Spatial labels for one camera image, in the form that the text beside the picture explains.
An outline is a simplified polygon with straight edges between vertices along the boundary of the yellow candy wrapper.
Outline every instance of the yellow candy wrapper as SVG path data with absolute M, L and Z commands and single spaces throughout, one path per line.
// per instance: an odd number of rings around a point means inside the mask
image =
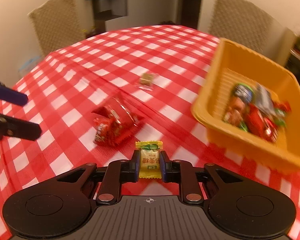
M 161 179 L 159 152 L 163 148 L 161 141 L 136 142 L 140 149 L 139 178 Z

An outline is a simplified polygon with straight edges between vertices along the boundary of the crosshair marking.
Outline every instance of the crosshair marking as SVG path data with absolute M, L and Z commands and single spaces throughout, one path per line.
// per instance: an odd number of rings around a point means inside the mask
M 153 198 L 147 198 L 145 201 L 147 201 L 149 204 L 151 204 L 153 201 L 155 201 Z

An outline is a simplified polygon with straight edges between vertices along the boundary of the doorway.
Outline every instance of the doorway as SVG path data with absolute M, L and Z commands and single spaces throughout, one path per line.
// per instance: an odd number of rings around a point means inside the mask
M 197 29 L 201 0 L 179 0 L 178 22 L 186 27 Z

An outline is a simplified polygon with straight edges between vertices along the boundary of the white cabinet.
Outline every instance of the white cabinet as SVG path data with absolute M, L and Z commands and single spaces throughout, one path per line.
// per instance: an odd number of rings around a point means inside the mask
M 105 21 L 106 31 L 115 31 L 120 29 L 130 28 L 128 23 L 128 17 L 122 16 L 115 19 Z
M 129 27 L 158 25 L 172 20 L 173 0 L 128 0 Z

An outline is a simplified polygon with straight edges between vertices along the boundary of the door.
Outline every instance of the door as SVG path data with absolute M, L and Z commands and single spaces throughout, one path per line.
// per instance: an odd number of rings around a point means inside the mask
M 199 21 L 201 0 L 182 0 L 181 25 L 196 29 Z
M 174 8 L 173 4 L 174 0 L 162 0 L 161 4 L 161 12 L 162 12 L 162 17 L 161 17 L 161 22 L 168 22 L 172 21 L 172 12 Z

